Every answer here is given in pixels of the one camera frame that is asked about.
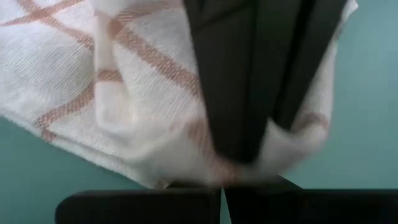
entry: woven texture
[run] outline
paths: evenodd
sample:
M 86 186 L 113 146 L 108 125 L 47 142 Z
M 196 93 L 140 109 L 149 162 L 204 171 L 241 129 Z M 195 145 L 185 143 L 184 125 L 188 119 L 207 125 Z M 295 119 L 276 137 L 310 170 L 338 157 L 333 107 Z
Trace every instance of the woven texture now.
M 356 7 L 349 1 L 343 20 Z M 193 55 L 178 0 L 2 0 L 0 110 L 49 143 L 148 187 L 264 180 L 321 148 L 335 40 L 293 131 L 270 121 L 250 166 L 215 154 Z

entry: dish towel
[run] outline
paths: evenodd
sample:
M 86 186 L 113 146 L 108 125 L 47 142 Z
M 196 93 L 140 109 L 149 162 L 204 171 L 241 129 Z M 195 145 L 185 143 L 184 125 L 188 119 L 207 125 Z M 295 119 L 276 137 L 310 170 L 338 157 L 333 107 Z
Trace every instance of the dish towel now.
M 348 1 L 342 21 L 356 8 Z M 180 1 L 2 0 L 0 110 L 50 144 L 147 187 L 262 181 L 321 148 L 336 50 L 334 37 L 293 131 L 269 121 L 259 158 L 244 166 L 213 150 Z

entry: white towel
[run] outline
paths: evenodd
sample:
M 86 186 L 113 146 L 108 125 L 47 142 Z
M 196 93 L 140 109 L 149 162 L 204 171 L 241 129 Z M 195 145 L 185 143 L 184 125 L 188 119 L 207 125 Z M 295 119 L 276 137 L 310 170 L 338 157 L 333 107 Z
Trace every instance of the white towel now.
M 348 2 L 343 20 L 357 4 Z M 287 133 L 250 166 L 213 150 L 190 31 L 176 0 L 2 0 L 0 110 L 46 141 L 148 187 L 265 180 L 321 148 L 334 39 Z

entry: teal wall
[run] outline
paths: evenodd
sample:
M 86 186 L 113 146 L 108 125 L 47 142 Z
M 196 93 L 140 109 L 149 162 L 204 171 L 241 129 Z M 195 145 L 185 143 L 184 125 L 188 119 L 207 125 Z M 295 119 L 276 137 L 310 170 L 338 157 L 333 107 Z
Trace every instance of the teal wall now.
M 330 139 L 286 175 L 301 187 L 398 189 L 398 1 L 358 3 L 340 37 Z

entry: teal background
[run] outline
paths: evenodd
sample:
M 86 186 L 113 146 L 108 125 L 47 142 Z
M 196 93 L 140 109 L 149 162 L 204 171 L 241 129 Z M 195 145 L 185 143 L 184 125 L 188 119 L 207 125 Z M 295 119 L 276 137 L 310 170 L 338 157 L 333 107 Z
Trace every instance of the teal background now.
M 397 0 L 359 0 L 340 37 L 334 119 L 323 151 L 286 175 L 305 188 L 398 188 Z M 143 189 L 0 118 L 0 223 L 53 223 L 88 189 Z M 222 223 L 230 223 L 223 200 Z

